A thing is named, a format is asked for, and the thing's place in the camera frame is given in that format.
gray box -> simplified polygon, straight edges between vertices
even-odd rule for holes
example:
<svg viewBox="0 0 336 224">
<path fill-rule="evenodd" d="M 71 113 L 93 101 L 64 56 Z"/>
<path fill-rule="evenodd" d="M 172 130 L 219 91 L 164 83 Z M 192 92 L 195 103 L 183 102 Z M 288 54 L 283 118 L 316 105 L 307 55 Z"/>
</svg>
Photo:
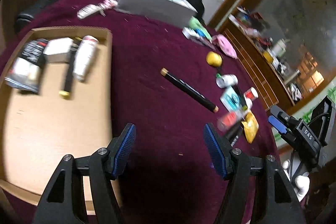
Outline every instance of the gray box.
<svg viewBox="0 0 336 224">
<path fill-rule="evenodd" d="M 117 0 L 117 2 L 116 11 L 143 15 L 179 28 L 188 26 L 191 17 L 197 12 L 186 0 Z"/>
</svg>

metal screw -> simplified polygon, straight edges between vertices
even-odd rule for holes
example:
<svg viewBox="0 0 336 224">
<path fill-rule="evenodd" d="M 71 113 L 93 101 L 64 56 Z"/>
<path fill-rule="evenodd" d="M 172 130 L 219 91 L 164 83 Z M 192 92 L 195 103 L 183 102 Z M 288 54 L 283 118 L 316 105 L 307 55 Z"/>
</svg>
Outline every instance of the metal screw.
<svg viewBox="0 0 336 224">
<path fill-rule="evenodd" d="M 70 154 L 67 154 L 67 155 L 65 155 L 64 157 L 63 157 L 63 160 L 65 160 L 65 161 L 68 161 L 68 160 L 70 160 L 71 159 L 71 155 Z"/>
<path fill-rule="evenodd" d="M 242 153 L 242 151 L 239 148 L 234 148 L 232 149 L 232 153 L 235 155 L 240 155 Z"/>
<path fill-rule="evenodd" d="M 100 149 L 98 149 L 98 154 L 99 155 L 104 155 L 104 154 L 106 154 L 106 152 L 107 152 L 106 148 L 100 148 Z"/>
<path fill-rule="evenodd" d="M 268 159 L 269 161 L 271 162 L 274 162 L 275 161 L 275 157 L 273 155 L 267 155 L 266 156 L 266 159 Z"/>
</svg>

pink cloth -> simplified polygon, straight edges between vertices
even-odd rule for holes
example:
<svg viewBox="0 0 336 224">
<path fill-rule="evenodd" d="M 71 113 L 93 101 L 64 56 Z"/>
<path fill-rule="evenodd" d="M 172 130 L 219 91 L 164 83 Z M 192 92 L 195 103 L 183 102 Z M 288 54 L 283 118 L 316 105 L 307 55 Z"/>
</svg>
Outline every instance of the pink cloth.
<svg viewBox="0 0 336 224">
<path fill-rule="evenodd" d="M 217 44 L 222 50 L 222 52 L 225 53 L 227 56 L 232 57 L 234 59 L 238 59 L 235 49 L 224 35 L 222 34 L 215 35 L 214 37 L 212 37 L 212 43 Z"/>
</svg>

yellow snack bag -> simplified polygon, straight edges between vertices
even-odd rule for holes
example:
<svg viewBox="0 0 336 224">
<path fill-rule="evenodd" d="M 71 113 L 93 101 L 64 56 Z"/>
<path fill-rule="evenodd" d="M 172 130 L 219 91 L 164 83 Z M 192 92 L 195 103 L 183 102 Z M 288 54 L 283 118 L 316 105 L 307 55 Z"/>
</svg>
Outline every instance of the yellow snack bag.
<svg viewBox="0 0 336 224">
<path fill-rule="evenodd" d="M 245 116 L 245 121 L 241 122 L 244 126 L 245 137 L 249 143 L 252 143 L 257 135 L 259 124 L 253 113 L 249 111 Z"/>
</svg>

white box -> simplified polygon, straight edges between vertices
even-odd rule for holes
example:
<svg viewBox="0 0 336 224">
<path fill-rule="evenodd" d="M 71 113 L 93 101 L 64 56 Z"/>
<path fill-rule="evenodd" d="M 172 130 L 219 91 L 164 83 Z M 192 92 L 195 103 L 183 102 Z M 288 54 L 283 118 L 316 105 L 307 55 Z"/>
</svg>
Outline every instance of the white box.
<svg viewBox="0 0 336 224">
<path fill-rule="evenodd" d="M 47 63 L 67 63 L 72 43 L 73 39 L 69 37 L 50 40 L 43 51 Z"/>
<path fill-rule="evenodd" d="M 194 30 L 190 29 L 190 28 L 187 28 L 187 27 L 184 27 L 183 30 L 182 30 L 182 33 L 184 34 L 184 36 L 187 38 L 187 39 L 191 39 L 191 38 L 200 38 L 200 35 L 195 32 Z"/>
<path fill-rule="evenodd" d="M 117 0 L 116 11 L 143 15 L 179 28 L 189 25 L 197 11 L 186 0 Z"/>
</svg>

